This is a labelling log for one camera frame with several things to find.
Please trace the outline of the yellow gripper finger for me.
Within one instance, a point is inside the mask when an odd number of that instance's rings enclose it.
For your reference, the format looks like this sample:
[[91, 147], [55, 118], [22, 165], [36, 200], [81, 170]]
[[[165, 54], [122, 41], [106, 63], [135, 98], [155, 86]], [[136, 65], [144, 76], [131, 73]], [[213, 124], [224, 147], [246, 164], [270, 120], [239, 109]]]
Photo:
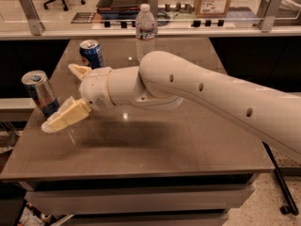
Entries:
[[92, 71], [92, 69], [88, 66], [80, 66], [74, 63], [69, 64], [68, 68], [71, 73], [80, 81], [82, 81]]
[[89, 116], [90, 106], [84, 99], [68, 98], [61, 107], [41, 125], [45, 133], [55, 133]]

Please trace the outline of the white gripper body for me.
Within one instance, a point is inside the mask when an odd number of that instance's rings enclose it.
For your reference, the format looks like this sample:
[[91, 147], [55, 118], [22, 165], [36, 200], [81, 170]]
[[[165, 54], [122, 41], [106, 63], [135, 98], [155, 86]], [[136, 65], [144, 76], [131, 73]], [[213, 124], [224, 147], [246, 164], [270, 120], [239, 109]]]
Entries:
[[94, 69], [85, 75], [81, 82], [80, 95], [93, 110], [101, 111], [114, 107], [108, 89], [111, 72], [110, 67]]

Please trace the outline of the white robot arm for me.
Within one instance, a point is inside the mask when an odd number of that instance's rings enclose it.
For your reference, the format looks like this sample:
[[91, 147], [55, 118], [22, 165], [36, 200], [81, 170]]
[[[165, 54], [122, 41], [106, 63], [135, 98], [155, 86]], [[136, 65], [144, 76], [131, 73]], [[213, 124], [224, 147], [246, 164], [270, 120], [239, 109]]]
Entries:
[[203, 105], [301, 162], [301, 97], [204, 69], [168, 52], [146, 54], [133, 67], [90, 69], [71, 64], [81, 98], [67, 99], [41, 126], [60, 131], [119, 105], [168, 110], [184, 99]]

